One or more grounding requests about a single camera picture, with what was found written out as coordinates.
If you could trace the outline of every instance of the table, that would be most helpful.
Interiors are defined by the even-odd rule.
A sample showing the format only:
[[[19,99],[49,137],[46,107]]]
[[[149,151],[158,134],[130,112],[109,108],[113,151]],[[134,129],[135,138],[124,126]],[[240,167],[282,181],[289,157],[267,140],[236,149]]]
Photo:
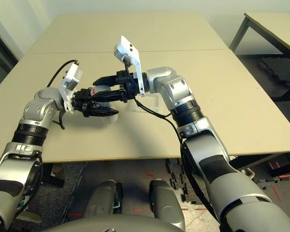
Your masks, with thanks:
[[[12,139],[23,109],[58,67],[78,59],[78,89],[123,69],[112,52],[26,54],[0,85],[0,155]],[[230,155],[290,152],[290,123],[230,50],[140,52],[142,68],[170,66],[182,75]],[[52,86],[59,85],[61,78]],[[44,143],[45,162],[178,158],[172,127],[134,102],[116,102],[118,121],[65,114],[66,130],[54,124]],[[167,113],[163,107],[161,113]]]
[[[282,13],[245,13],[245,18],[230,44],[235,51],[248,27],[290,58],[290,14]],[[272,97],[275,102],[290,101],[290,89],[281,97]]]
[[[139,51],[228,49],[196,12],[59,15],[29,53],[113,52],[120,35]]]

